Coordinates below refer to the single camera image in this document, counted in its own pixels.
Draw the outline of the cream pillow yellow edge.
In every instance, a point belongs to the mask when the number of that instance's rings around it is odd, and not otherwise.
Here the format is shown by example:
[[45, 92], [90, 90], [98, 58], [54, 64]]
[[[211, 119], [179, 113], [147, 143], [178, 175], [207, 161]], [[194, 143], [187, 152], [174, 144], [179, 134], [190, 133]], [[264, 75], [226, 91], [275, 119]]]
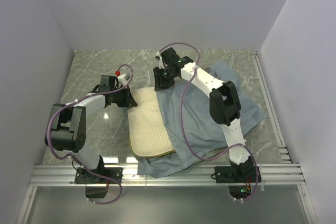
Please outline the cream pillow yellow edge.
[[161, 157], [175, 152], [163, 124], [158, 99], [153, 87], [133, 92], [137, 106], [128, 109], [130, 147], [143, 158]]

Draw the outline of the blue fabric pillowcase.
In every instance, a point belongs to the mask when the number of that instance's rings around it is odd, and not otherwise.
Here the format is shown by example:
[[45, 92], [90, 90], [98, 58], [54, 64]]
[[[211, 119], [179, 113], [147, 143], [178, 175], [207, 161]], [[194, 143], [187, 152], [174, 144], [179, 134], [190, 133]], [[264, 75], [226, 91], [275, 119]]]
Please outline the blue fabric pillowcase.
[[[228, 64], [219, 60], [207, 72], [219, 80], [235, 84], [242, 107], [240, 123], [243, 135], [266, 119], [259, 105], [243, 95], [239, 76]], [[181, 80], [172, 88], [156, 92], [163, 124], [175, 152], [161, 157], [139, 157], [138, 175], [154, 178], [172, 175], [195, 163], [197, 156], [227, 147], [220, 125], [210, 116], [208, 97], [194, 85], [184, 91], [186, 84]]]

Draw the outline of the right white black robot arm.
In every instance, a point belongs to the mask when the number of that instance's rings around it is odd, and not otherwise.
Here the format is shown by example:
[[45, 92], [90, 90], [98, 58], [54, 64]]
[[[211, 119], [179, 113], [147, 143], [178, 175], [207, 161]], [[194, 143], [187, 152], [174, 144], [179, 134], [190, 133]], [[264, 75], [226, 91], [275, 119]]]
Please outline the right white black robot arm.
[[211, 118], [220, 125], [228, 145], [229, 173], [237, 182], [243, 182], [251, 173], [257, 172], [256, 162], [245, 145], [240, 125], [241, 103], [232, 81], [221, 81], [203, 70], [190, 57], [181, 58], [171, 45], [156, 53], [159, 65], [153, 69], [155, 91], [174, 86], [176, 77], [193, 84], [209, 99]]

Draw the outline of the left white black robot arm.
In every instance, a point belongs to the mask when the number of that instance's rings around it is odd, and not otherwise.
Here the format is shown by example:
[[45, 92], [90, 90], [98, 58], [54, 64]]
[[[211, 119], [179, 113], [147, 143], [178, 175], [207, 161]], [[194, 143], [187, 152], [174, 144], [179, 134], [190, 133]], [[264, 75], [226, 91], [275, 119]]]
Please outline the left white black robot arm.
[[119, 71], [115, 76], [102, 75], [100, 83], [84, 98], [51, 107], [45, 144], [53, 154], [65, 152], [64, 157], [56, 155], [57, 159], [71, 157], [79, 164], [77, 173], [93, 183], [102, 182], [108, 176], [108, 170], [103, 158], [86, 144], [87, 117], [111, 104], [128, 109], [137, 106], [129, 88], [131, 80], [130, 74]]

